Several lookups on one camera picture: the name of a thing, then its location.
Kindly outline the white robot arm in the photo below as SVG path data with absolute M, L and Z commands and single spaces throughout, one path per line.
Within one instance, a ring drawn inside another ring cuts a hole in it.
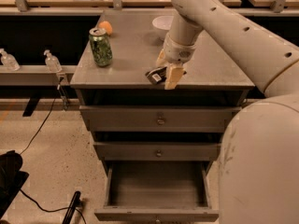
M 165 86 L 207 32 L 264 98 L 231 120 L 219 156 L 220 224 L 299 224 L 299 49 L 219 0 L 171 0 L 175 9 L 159 55 Z

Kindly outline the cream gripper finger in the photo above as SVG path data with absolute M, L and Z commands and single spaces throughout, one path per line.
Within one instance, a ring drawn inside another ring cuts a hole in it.
M 173 90 L 182 76 L 184 75 L 184 68 L 181 63 L 175 64 L 175 63 L 170 63 L 166 67 L 166 80 L 164 84 L 164 88 L 166 90 Z
M 164 50 L 162 49 L 158 55 L 157 60 L 156 60 L 156 66 L 162 67 L 162 66 L 165 66 L 165 63 L 166 63 L 165 53 L 164 53 Z

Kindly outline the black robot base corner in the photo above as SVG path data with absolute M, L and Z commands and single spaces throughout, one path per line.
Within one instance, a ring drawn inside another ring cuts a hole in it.
M 29 176 L 21 167 L 22 157 L 14 150 L 0 156 L 0 217 L 7 211 Z

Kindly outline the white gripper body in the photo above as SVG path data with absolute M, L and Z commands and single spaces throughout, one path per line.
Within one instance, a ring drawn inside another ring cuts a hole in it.
M 187 63 L 192 58 L 195 48 L 195 45 L 186 46 L 175 42 L 167 33 L 163 45 L 164 58 L 169 63 Z

